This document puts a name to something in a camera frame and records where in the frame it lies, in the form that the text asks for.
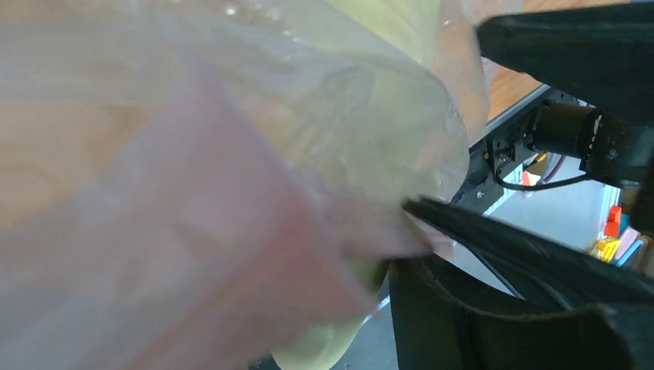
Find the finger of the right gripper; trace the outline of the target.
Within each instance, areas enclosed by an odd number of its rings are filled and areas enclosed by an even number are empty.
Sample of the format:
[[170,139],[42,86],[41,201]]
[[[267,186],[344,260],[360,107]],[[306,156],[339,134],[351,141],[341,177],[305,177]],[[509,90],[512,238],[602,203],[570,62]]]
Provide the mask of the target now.
[[526,301],[573,309],[653,304],[653,280],[456,204],[406,200],[409,214],[481,257]]
[[499,15],[476,29],[482,56],[627,123],[653,121],[653,4]]

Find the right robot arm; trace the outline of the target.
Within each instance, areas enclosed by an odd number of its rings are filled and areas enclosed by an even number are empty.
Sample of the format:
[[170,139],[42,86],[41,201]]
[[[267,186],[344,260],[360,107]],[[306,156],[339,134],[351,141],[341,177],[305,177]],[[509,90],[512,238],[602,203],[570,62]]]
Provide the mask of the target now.
[[[540,108],[531,146],[579,158],[583,180],[637,188],[631,225],[652,234],[653,4],[497,15],[476,37],[483,57],[585,101]],[[553,241],[426,197],[403,207],[497,267],[533,304],[653,302],[650,278]]]

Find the clear dotted zip bag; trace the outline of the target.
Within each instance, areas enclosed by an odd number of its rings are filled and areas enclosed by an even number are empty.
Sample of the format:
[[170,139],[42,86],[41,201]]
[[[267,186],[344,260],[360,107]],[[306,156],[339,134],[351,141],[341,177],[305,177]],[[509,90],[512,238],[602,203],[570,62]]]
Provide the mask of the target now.
[[519,1],[3,1],[1,367],[327,369],[446,255]]

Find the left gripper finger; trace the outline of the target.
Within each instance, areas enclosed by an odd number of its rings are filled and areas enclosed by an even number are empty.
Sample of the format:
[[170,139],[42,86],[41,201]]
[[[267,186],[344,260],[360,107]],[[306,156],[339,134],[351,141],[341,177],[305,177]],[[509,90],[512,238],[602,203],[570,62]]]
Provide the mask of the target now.
[[653,309],[551,310],[433,256],[391,265],[401,369],[651,369]]

